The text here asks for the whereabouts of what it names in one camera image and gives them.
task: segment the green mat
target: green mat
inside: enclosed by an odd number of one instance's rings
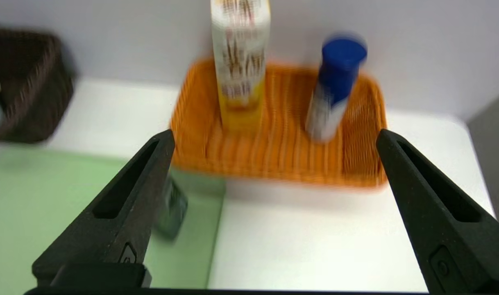
[[[0,294],[36,287],[35,259],[126,160],[29,147],[0,153]],[[144,264],[153,288],[206,288],[224,195],[220,179],[176,172],[189,208],[174,243],[152,233]]]

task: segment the orange basket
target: orange basket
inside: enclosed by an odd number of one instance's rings
[[[263,121],[252,136],[222,129],[212,60],[188,72],[171,128],[172,164],[224,176],[375,187],[386,175],[375,148],[386,128],[379,86],[360,74],[335,138],[317,144],[304,132],[317,70],[268,65]]]

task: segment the blue bottle cap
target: blue bottle cap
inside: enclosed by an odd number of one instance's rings
[[[340,71],[357,70],[366,56],[365,45],[350,37],[330,39],[322,47],[323,62]]]

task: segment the white tabletop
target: white tabletop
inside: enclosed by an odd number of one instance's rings
[[[178,88],[81,79],[48,148],[129,158],[169,125]],[[407,138],[493,215],[466,126],[387,110]],[[228,180],[212,289],[427,291],[389,186],[354,191]]]

